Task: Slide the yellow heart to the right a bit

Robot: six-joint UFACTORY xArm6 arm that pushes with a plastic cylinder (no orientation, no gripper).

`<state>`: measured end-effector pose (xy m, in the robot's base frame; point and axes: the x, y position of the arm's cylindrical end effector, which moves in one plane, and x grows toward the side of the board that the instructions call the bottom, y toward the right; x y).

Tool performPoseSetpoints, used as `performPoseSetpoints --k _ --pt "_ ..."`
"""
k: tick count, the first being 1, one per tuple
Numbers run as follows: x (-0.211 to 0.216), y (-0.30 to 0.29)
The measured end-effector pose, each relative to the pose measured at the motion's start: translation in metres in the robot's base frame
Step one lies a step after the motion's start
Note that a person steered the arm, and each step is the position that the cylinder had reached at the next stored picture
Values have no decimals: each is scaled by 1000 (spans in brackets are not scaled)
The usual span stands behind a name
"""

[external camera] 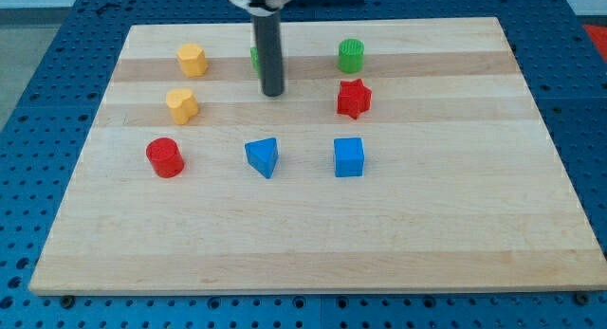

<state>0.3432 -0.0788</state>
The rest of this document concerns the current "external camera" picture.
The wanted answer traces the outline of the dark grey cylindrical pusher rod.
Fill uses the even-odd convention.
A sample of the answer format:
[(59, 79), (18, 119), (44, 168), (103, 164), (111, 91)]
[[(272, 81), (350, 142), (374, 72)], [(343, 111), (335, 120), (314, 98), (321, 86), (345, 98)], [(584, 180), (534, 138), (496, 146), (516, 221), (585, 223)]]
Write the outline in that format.
[(281, 14), (275, 11), (269, 16), (253, 16), (252, 24), (262, 92), (278, 97), (285, 91)]

